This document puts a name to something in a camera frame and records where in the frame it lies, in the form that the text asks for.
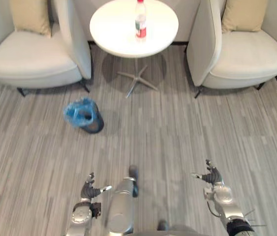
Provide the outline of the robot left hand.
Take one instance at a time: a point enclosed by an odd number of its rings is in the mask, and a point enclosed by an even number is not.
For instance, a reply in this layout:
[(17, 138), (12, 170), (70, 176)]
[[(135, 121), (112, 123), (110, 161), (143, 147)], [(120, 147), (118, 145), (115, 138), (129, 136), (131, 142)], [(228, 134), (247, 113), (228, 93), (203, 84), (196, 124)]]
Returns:
[(92, 198), (95, 198), (98, 195), (100, 195), (101, 193), (112, 189), (111, 185), (106, 185), (101, 188), (94, 188), (93, 184), (94, 184), (94, 172), (91, 172), (88, 175), (87, 180), (85, 181), (85, 183), (82, 187), (82, 190), (81, 190), (81, 200), (82, 201), (91, 201)]

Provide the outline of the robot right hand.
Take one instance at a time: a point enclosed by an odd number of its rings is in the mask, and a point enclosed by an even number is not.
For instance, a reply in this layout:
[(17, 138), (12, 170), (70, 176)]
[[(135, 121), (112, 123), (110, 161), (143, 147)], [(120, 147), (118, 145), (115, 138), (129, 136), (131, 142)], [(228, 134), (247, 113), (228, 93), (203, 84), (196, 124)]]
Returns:
[(219, 172), (219, 170), (216, 168), (216, 166), (209, 159), (206, 159), (205, 161), (206, 161), (207, 170), (209, 171), (209, 173), (208, 174), (191, 173), (191, 176), (197, 179), (201, 179), (213, 186), (224, 185), (223, 177)]

